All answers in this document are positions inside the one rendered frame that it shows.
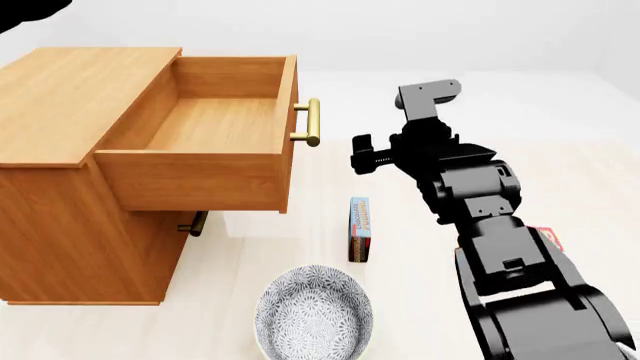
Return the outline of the patterned grey white bowl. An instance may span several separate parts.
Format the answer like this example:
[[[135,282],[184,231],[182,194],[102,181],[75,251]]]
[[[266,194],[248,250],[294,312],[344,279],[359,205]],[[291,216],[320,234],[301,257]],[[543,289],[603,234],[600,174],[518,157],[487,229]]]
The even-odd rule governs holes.
[[[253,326],[265,360],[362,360],[374,312],[350,275],[308,265],[287,270],[265,287]]]

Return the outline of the black rounded robot part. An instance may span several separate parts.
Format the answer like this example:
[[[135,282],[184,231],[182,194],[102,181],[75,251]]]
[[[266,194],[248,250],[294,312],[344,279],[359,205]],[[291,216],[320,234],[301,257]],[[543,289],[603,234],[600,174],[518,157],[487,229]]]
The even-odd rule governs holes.
[[[21,23],[52,17],[72,2],[73,0],[0,0],[0,34]]]

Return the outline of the open wooden drawer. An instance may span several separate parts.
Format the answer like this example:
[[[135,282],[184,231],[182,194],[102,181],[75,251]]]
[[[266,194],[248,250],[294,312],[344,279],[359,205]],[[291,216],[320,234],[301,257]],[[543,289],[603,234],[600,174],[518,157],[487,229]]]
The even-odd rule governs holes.
[[[124,209],[287,209],[295,56],[179,56],[103,138],[94,159]]]

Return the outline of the chocolate pudding box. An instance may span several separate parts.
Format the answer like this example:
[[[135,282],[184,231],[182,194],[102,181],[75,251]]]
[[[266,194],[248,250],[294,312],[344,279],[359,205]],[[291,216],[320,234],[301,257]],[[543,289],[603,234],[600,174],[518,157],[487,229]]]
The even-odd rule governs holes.
[[[367,197],[352,197],[349,209],[348,259],[367,263],[371,245],[371,211]]]

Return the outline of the red food box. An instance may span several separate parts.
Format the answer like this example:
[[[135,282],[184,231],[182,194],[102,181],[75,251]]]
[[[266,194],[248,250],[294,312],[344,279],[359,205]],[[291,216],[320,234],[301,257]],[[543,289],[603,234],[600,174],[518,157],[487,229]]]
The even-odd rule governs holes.
[[[546,245],[553,245],[561,253],[565,253],[564,247],[560,240],[556,236],[556,233],[551,227],[527,227],[534,242],[540,250],[546,248]]]

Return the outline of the wooden cabinet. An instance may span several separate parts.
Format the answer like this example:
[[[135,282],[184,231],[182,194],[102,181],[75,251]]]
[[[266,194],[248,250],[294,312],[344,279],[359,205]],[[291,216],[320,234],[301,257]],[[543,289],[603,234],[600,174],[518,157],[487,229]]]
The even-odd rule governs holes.
[[[44,47],[0,68],[0,300],[158,305],[186,212],[130,212],[94,153],[178,47]]]

